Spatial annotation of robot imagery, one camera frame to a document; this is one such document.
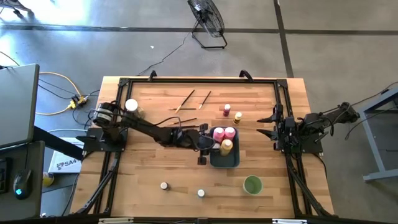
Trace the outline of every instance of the butcher block tabletop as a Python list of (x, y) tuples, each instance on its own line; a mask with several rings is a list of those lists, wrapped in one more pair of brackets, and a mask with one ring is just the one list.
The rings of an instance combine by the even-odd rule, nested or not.
[[(119, 79), (103, 78), (98, 103), (116, 99)], [(304, 80), (288, 78), (287, 82), (293, 114), (295, 118), (304, 117), (310, 113)], [(134, 83), (131, 98), (137, 100), (144, 110), (145, 120), (158, 123), (175, 116), (175, 111), (170, 109), (180, 106), (192, 90), (195, 92), (182, 108), (198, 108), (209, 91), (211, 94), (200, 110), (180, 110), (177, 113), (181, 120), (197, 118), (183, 125), (208, 123), (209, 129), (214, 126), (238, 129), (240, 164), (234, 169), (218, 169), (212, 167), (208, 160), (207, 165), (200, 166), (197, 165), (199, 152), (164, 148), (151, 137), (129, 129), (126, 150), (121, 155), (111, 216), (294, 217), (285, 157), (273, 150), (272, 141), (256, 131), (258, 128), (272, 129), (274, 125), (256, 122), (272, 114), (274, 87), (260, 83)], [(280, 94), (284, 104), (283, 92)], [(224, 117), (223, 108), (227, 103), (231, 105), (231, 112)], [(239, 124), (234, 124), (233, 117), (238, 111), (243, 117)], [(176, 120), (171, 119), (161, 126), (170, 126), (174, 122)], [(97, 187), (103, 157), (103, 152), (94, 152), (83, 161), (71, 212), (81, 208)], [(322, 163), (311, 154), (304, 154), (302, 160), (309, 189), (323, 207), (333, 213)], [(259, 195), (244, 192), (243, 181), (249, 175), (262, 180), (263, 190)], [(167, 182), (170, 189), (162, 190), (162, 182)], [(106, 204), (108, 187), (104, 190), (101, 211)], [(205, 191), (205, 197), (197, 196), (199, 189)], [(297, 192), (300, 208), (304, 211), (301, 190)]]

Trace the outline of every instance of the concrete floor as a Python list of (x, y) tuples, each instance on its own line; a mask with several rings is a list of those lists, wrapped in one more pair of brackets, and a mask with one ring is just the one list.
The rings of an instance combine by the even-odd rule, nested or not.
[[(190, 28), (195, 22), (185, 0), (36, 0), (23, 1), (35, 12), (21, 19), (5, 9), (3, 24), (53, 24), (106, 27)], [(277, 29), (273, 0), (214, 0), (226, 28)], [(388, 0), (280, 0), (286, 29), (398, 30), (398, 2)], [(38, 63), (41, 71), (62, 73), (87, 94), (100, 88), (104, 75), (137, 75), (178, 46), (184, 32), (75, 32), (0, 30), (0, 49), (20, 64)], [(206, 51), (188, 38), (163, 64), (158, 75), (236, 76), (246, 69), (254, 77), (286, 77), (279, 34), (226, 33), (225, 50)], [(206, 34), (204, 41), (217, 42)], [(312, 111), (324, 111), (343, 101), (356, 102), (397, 81), (396, 35), (295, 35), (286, 37), (294, 77), (305, 79)], [(2, 64), (8, 63), (0, 57)], [(44, 80), (73, 90), (57, 77)], [(37, 111), (57, 111), (67, 102), (39, 89)], [(95, 99), (87, 108), (95, 105)], [(86, 120), (79, 111), (78, 119)], [(36, 116), (46, 130), (82, 128), (71, 111)], [(362, 175), (377, 170), (364, 129), (360, 125), (348, 141), (348, 126), (336, 127), (323, 140), (324, 160), (335, 213), (345, 218), (398, 222), (398, 179), (365, 184)], [(76, 136), (81, 133), (57, 133)], [(51, 150), (46, 150), (45, 169)], [(74, 175), (58, 177), (58, 187), (70, 185)], [(70, 187), (43, 194), (42, 212), (60, 215)], [(59, 201), (54, 206), (54, 199)]]

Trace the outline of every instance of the teal tray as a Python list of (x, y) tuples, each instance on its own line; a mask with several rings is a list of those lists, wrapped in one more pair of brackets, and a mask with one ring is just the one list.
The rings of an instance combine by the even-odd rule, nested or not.
[[(210, 129), (210, 136), (213, 136), (214, 129), (227, 127), (213, 127)], [(235, 137), (232, 139), (233, 147), (231, 152), (227, 156), (220, 155), (219, 151), (210, 152), (210, 164), (216, 168), (235, 168), (239, 165), (240, 156), (239, 156), (239, 133), (236, 128), (235, 129)]]

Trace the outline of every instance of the yellow cable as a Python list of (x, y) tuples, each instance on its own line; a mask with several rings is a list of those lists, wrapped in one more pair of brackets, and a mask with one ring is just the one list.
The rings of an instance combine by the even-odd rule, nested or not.
[(10, 56), (6, 55), (5, 53), (3, 53), (2, 51), (0, 51), (0, 53), (2, 53), (4, 56), (6, 56), (7, 58), (11, 59), (16, 65), (19, 66), (18, 62), (16, 62), (14, 59), (12, 59)]
[(76, 92), (79, 94), (79, 96), (81, 96), (79, 90), (77, 89), (76, 85), (72, 82), (72, 80), (70, 80), (68, 77), (66, 77), (65, 75), (61, 75), (55, 72), (40, 72), (39, 75), (58, 75), (59, 77), (62, 77), (66, 80), (68, 80), (70, 82), (70, 84), (73, 85), (73, 87), (75, 87)]
[(51, 116), (51, 115), (56, 115), (56, 114), (63, 113), (63, 112), (65, 112), (67, 109), (69, 109), (69, 106), (68, 106), (67, 108), (65, 108), (65, 109), (61, 110), (61, 111), (54, 112), (54, 113), (39, 113), (39, 112), (36, 112), (36, 114), (39, 114), (39, 115), (46, 115), (46, 116)]
[[(61, 74), (55, 73), (55, 72), (40, 72), (39, 75), (58, 75), (59, 77), (62, 77), (62, 78), (64, 78), (64, 79), (68, 80), (68, 81), (70, 82), (70, 84), (73, 85), (73, 87), (75, 88), (76, 92), (79, 94), (79, 97), (81, 96), (81, 93), (80, 93), (80, 91), (78, 90), (78, 88), (76, 87), (76, 85), (72, 82), (72, 80), (70, 80), (70, 79), (69, 79), (68, 77), (66, 77), (65, 75), (61, 75)], [(61, 111), (58, 111), (58, 112), (54, 112), (54, 113), (39, 113), (39, 112), (36, 112), (36, 114), (39, 114), (39, 115), (46, 115), (46, 116), (56, 115), (56, 114), (60, 114), (60, 113), (65, 112), (66, 110), (70, 109), (71, 107), (72, 107), (71, 105), (68, 105), (65, 109), (63, 109), (63, 110), (61, 110)]]

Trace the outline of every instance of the green cup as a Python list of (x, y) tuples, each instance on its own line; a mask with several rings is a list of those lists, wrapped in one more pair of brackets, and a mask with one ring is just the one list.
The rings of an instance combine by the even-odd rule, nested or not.
[(243, 190), (251, 195), (262, 192), (262, 181), (255, 175), (248, 176), (243, 182)]

